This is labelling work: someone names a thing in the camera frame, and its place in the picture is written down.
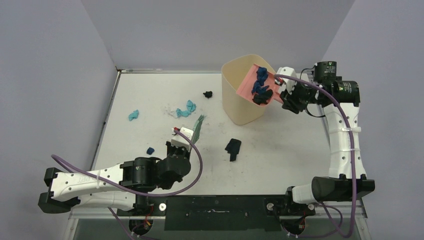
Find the light blue cloth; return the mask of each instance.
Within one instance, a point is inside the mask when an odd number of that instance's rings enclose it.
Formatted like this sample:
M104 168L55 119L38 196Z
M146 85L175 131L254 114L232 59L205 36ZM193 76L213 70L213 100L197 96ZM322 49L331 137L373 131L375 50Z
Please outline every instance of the light blue cloth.
M190 113L194 112L196 110L196 104L194 104L191 100L187 101L187 110L190 111Z
M192 113L189 110L182 111L179 108L176 109L176 116L177 117L183 116L183 117L187 118L190 114L192 114Z
M139 117L139 110L133 111L130 115L128 115L128 120L131 122L133 119L137 119Z
M192 112L196 110L196 104L194 104L191 100L187 101L187 104L185 105L187 107L187 110L183 111L179 108L176 109L176 116L179 118L181 116L187 118Z

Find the small black object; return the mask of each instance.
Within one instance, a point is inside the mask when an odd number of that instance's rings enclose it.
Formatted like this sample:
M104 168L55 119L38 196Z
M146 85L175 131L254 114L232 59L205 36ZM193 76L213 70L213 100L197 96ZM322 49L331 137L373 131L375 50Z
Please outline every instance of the small black object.
M269 89L262 94L256 94L253 96L253 102L257 105L267 104L267 101L273 96L274 92Z
M210 98L212 98L212 91L205 91L205 92L203 93L203 95L204 95L206 98L210 99Z
M242 145L242 141L238 139L231 138L229 143L226 145L225 150L229 153L229 161L234 162L237 158L237 154L239 154L240 146Z
M148 155L152 155L152 153L153 153L154 151L155 151L155 149L154 149L154 148L149 147L149 148L147 148L146 153L147 153Z

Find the crumpled fabric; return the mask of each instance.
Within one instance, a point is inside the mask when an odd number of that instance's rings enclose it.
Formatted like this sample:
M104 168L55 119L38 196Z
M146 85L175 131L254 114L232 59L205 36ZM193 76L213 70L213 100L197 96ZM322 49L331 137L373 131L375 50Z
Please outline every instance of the crumpled fabric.
M130 115L128 115L128 120L131 122L134 119L137 119L139 117L139 110L133 111Z
M253 96L253 102L257 105L267 104L267 101L273 96L273 94L274 92L271 89L261 94L255 94L255 96Z
M259 67L256 71L256 81L253 84L253 88L252 88L252 94L263 94L267 91L267 89L269 88L268 86L264 86L265 81L268 78L268 71L266 67Z
M192 112L196 110L196 104L193 103L191 100L187 101L187 104L185 105L187 107L187 110L183 111L179 108L176 109L176 116L179 118L181 116L187 118Z
M148 155L152 155L152 153L155 151L155 149L153 148L153 147L149 147L149 148L147 148L147 151L146 151L146 153L148 154Z

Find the dark blue object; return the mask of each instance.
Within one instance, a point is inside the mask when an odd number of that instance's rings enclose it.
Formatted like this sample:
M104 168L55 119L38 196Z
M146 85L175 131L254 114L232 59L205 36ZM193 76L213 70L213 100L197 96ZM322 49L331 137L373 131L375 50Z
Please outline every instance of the dark blue object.
M147 154L148 155L152 155L152 153L155 151L155 149L153 149L152 147L149 147L148 149L147 149Z
M261 86L264 85L265 81L268 78L268 71L265 67L259 67L256 71L256 79L260 83Z
M252 94L258 93L263 94L267 91L269 86L264 86L265 81L268 78L268 71L266 67L259 67L256 71L256 81L253 84Z
M259 81L255 81L253 84L252 94L254 93L263 94L267 91L269 87L270 87L269 85L261 87L261 84L259 83Z

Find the light purple wall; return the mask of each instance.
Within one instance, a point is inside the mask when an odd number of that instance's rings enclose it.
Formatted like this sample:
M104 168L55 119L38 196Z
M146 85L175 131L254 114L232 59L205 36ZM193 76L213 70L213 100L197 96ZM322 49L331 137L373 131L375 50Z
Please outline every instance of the light purple wall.
M424 1L356 0L323 60L359 83L373 240L424 239Z
M116 74L79 0L0 1L0 239L62 239L44 173L53 153L89 169Z
M275 68L313 65L354 2L81 1L118 68L218 71L247 54Z

